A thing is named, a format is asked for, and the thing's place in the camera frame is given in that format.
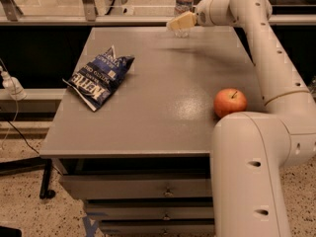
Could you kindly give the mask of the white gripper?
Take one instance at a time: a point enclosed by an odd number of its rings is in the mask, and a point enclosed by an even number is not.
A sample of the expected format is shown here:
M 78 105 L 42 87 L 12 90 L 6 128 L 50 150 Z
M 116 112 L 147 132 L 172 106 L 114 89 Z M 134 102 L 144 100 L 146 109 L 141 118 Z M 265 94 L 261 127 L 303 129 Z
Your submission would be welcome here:
M 193 28 L 196 23 L 204 27 L 236 26 L 237 20 L 231 13 L 230 0 L 201 0 L 195 13 L 185 12 L 170 20 L 166 27 L 171 31 L 183 30 Z

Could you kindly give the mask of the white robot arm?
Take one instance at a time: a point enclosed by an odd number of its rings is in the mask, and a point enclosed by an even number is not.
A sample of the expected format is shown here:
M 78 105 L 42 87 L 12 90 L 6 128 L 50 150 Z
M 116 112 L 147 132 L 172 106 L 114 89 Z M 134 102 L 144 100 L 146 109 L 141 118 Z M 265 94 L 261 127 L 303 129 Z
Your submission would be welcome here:
M 269 24 L 269 0 L 201 0 L 168 22 L 243 29 L 265 111 L 214 127 L 210 157 L 216 237 L 291 237 L 279 169 L 316 153 L 316 103 Z

